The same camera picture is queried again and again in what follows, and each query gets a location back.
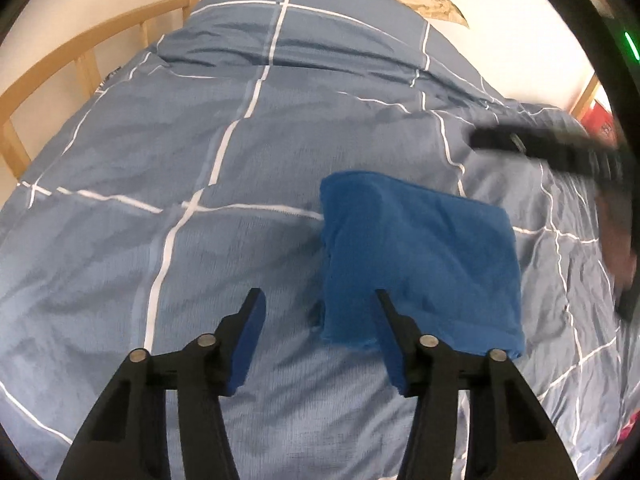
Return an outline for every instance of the bed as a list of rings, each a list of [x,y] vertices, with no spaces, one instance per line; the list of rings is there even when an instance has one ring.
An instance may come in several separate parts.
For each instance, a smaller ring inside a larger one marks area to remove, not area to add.
[[[95,89],[91,65],[79,70]],[[507,211],[527,342],[516,364],[590,478],[640,406],[638,329],[614,314],[590,183],[472,152],[470,129],[496,123],[580,131],[562,110],[498,94],[393,0],[197,3],[26,170],[15,142],[3,152],[19,181],[0,212],[0,422],[17,449],[55,478],[128,351],[179,349],[260,286],[268,313],[248,379],[222,403],[241,478],[397,474],[414,400],[378,352],[318,333],[319,183],[358,169]],[[180,479],[175,398],[167,411]],[[461,392],[454,478],[468,418]]]

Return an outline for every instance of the folded towel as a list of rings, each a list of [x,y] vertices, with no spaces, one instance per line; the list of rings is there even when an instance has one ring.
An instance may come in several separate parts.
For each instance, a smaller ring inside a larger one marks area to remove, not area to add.
[[[524,350],[520,267],[507,213],[379,173],[322,181],[326,251],[322,338],[377,346],[375,290],[452,348]]]

